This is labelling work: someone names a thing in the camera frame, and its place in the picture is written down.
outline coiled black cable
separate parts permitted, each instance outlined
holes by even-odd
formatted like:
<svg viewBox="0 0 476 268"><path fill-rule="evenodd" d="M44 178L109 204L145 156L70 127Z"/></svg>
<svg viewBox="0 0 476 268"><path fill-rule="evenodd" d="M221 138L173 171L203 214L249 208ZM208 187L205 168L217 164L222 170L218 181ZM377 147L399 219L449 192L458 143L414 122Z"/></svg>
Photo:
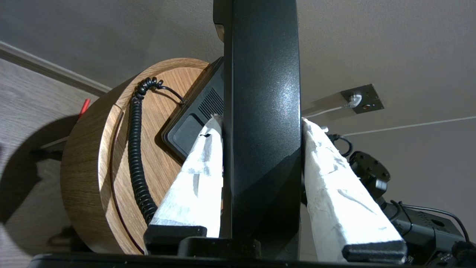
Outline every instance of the coiled black cable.
<svg viewBox="0 0 476 268"><path fill-rule="evenodd" d="M144 217L147 224L150 223L157 210L157 205L150 195L149 187L144 174L144 167L142 165L142 155L140 149L140 134L142 130L142 100L144 99L147 90L151 88L165 89L177 96L181 103L185 100L174 90L166 87L163 80L157 81L156 77L150 79L149 77L142 80L136 87L132 100L130 102L130 124L129 124L129 172L132 183L132 190L137 206Z"/></svg>

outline red object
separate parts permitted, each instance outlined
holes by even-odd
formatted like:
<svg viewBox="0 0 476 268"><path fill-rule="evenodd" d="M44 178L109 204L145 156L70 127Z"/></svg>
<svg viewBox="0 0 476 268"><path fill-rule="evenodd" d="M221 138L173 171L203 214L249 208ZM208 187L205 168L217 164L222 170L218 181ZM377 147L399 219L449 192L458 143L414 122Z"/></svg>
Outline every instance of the red object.
<svg viewBox="0 0 476 268"><path fill-rule="evenodd" d="M84 101L84 104L83 104L83 107L81 108L81 112L79 113L78 119L81 118L81 116L86 112L90 103L91 103L91 99L86 99Z"/></svg>

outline wood grain surface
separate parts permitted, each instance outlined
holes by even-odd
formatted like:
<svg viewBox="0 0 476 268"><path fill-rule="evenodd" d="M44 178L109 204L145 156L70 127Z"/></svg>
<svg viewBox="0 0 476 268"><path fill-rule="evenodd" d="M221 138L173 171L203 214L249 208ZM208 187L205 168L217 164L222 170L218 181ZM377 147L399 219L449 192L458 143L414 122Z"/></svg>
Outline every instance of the wood grain surface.
<svg viewBox="0 0 476 268"><path fill-rule="evenodd" d="M24 268L40 253L72 250L60 162L34 148L69 135L96 96L0 59L0 267Z"/></svg>
<svg viewBox="0 0 476 268"><path fill-rule="evenodd" d="M126 150L129 101L136 85L156 76L186 95L207 66L187 58L159 62L99 98L71 132L61 165L61 190L76 231L94 251L143 252L146 225L133 198ZM150 91L143 103L142 160L158 205L180 169L159 136L177 110L178 100L169 92Z"/></svg>

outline white plug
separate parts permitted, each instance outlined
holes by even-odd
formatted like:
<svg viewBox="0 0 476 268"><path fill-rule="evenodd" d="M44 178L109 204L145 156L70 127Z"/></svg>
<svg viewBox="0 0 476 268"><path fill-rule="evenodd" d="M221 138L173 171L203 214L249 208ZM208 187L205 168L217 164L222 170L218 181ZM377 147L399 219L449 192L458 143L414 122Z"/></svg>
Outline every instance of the white plug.
<svg viewBox="0 0 476 268"><path fill-rule="evenodd" d="M355 108L357 107L357 105L360 104L361 101L362 101L362 95L354 94L350 96L349 102L346 105L344 105L344 108Z"/></svg>

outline wooden floor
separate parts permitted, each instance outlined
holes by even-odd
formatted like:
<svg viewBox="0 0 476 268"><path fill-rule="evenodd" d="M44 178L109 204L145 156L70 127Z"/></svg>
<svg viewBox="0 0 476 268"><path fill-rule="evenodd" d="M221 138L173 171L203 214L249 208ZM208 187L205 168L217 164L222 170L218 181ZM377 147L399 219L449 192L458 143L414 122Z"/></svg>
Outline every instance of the wooden floor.
<svg viewBox="0 0 476 268"><path fill-rule="evenodd" d="M0 267L80 247L61 200L60 162L30 151L67 136L86 98L97 99L0 59Z"/></svg>

